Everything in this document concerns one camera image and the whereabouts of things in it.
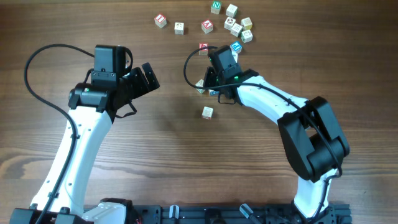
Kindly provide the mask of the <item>green Z wooden block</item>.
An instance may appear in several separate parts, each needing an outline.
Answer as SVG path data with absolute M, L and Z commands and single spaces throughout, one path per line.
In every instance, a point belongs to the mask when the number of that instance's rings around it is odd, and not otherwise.
M 201 79 L 199 80 L 195 85 L 197 86 L 197 91 L 201 94 L 203 94 L 205 92 L 205 90 L 203 89 L 203 84 L 204 84 L 204 80 Z

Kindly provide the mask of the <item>blue H wooden block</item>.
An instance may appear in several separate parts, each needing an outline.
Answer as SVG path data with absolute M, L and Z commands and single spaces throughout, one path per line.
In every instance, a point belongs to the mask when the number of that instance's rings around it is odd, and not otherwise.
M 218 95 L 218 94 L 219 94 L 219 91 L 216 91 L 216 90 L 209 90 L 209 94 L 210 94 L 211 96 L 213 96 L 213 95 Z

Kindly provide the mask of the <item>wooden block red side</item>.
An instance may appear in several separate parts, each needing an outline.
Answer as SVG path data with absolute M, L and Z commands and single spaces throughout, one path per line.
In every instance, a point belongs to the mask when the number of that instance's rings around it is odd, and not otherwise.
M 211 119 L 213 116 L 213 108 L 205 106 L 202 111 L 202 118 Z

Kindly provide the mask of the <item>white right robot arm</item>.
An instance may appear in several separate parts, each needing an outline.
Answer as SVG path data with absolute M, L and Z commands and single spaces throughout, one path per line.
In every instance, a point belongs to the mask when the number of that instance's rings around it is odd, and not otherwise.
M 288 214 L 267 214 L 266 221 L 339 223 L 337 208 L 328 202 L 333 179 L 342 175 L 349 144 L 326 99 L 288 94 L 239 65 L 223 71 L 208 67 L 204 88 L 216 90 L 240 105 L 262 113 L 279 129 L 286 158 L 298 175 L 297 193 Z

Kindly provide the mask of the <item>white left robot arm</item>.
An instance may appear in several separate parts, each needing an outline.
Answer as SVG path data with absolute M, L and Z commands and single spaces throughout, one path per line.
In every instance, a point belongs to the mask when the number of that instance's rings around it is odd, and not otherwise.
M 132 202 L 104 198 L 84 210 L 88 179 L 98 149 L 110 130 L 117 110 L 159 82 L 149 63 L 113 82 L 94 79 L 78 83 L 70 92 L 68 121 L 51 169 L 29 208 L 15 208 L 11 223 L 139 223 Z

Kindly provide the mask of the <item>red O letter block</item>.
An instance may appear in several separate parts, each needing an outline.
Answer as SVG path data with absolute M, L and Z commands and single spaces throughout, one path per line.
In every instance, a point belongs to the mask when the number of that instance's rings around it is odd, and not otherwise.
M 199 55 L 207 55 L 208 49 L 206 48 L 208 43 L 199 43 L 200 51 L 198 52 Z

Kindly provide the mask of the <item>light blue P block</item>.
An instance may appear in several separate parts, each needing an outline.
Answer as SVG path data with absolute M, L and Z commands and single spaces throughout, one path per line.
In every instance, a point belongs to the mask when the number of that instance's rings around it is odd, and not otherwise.
M 235 42 L 233 42 L 233 43 L 230 45 L 230 48 L 231 48 L 232 51 L 234 51 L 234 52 L 236 52 L 237 54 L 239 54 L 239 53 L 242 51 L 243 46 L 240 44 L 239 41 L 235 41 Z

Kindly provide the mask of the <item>red A letter block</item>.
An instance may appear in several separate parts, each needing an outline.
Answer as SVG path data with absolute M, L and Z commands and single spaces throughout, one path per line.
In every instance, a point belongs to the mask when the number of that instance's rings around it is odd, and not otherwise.
M 210 20 L 205 20 L 201 23 L 201 29 L 205 34 L 208 34 L 213 30 L 213 23 Z

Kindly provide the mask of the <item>wooden block number 8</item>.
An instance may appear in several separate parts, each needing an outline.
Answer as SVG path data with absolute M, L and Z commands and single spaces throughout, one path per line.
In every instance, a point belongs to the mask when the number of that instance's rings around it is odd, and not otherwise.
M 251 32 L 250 30 L 244 30 L 244 31 L 242 31 L 242 33 L 241 33 L 241 40 L 242 40 L 244 43 L 247 43 L 247 42 L 252 41 L 252 38 L 253 38 L 253 34 L 252 34 L 252 32 Z

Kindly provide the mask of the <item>wooden block green side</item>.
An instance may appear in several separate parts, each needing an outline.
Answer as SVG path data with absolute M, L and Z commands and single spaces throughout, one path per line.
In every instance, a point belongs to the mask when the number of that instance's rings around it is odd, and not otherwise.
M 239 37 L 242 30 L 243 30 L 243 27 L 241 25 L 239 25 L 238 23 L 234 23 L 230 30 L 230 33 L 235 37 Z

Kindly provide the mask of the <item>wooden block ladybug picture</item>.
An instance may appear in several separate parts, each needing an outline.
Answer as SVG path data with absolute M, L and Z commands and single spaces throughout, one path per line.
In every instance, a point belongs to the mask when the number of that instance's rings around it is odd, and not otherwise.
M 236 23 L 236 19 L 232 18 L 232 17 L 227 17 L 225 22 L 224 22 L 224 28 L 231 30 L 233 25 Z

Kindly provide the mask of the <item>wooden block number 2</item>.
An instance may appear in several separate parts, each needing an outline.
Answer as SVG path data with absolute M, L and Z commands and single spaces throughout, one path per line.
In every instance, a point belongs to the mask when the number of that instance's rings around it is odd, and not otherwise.
M 184 35 L 184 23 L 176 22 L 174 26 L 174 31 L 176 35 Z

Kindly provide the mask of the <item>red I letter block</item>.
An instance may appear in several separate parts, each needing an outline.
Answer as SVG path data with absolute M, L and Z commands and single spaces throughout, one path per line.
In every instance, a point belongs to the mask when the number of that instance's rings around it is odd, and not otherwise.
M 157 16 L 154 17 L 154 21 L 155 24 L 160 27 L 163 28 L 166 24 L 167 24 L 167 19 L 164 15 L 162 14 L 158 14 Z

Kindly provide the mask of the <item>yellow-sided wooden block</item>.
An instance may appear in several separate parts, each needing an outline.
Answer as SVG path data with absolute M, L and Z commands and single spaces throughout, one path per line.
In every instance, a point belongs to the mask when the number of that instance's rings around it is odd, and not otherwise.
M 252 28 L 252 21 L 250 17 L 241 19 L 241 26 L 243 30 L 250 30 Z

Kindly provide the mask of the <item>green-sided Z wooden block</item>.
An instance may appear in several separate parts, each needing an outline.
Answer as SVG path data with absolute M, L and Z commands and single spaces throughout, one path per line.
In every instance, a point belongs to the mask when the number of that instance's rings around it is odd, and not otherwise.
M 236 16 L 238 12 L 238 7 L 235 6 L 234 4 L 230 4 L 227 8 L 226 8 L 226 15 L 228 17 L 234 18 Z

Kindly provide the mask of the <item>green N letter block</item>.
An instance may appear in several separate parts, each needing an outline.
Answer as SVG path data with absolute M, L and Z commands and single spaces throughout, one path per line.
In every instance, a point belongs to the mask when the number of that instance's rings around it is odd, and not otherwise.
M 211 13 L 219 14 L 221 11 L 221 1 L 213 1 L 211 3 Z

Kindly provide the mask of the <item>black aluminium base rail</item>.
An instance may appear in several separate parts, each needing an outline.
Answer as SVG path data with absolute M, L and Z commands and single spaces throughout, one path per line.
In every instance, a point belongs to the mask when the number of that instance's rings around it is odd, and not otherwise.
M 138 223 L 156 224 L 240 224 L 240 223 L 312 223 L 304 218 L 291 204 L 270 204 L 264 207 L 179 207 L 172 205 L 136 205 L 139 214 Z

